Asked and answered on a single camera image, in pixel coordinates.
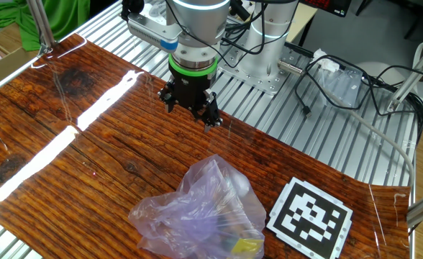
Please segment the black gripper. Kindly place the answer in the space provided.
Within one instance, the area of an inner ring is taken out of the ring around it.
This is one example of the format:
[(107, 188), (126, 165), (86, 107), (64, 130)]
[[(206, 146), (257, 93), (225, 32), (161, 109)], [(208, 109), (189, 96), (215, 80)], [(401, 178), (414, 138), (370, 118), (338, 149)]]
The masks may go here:
[(158, 92), (158, 97), (164, 103), (167, 113), (172, 112), (178, 102), (183, 108), (192, 108), (199, 112), (205, 133), (212, 127), (219, 127), (222, 118), (217, 105), (217, 94), (211, 90), (217, 72), (188, 76), (173, 69), (170, 71), (173, 81), (168, 81)]

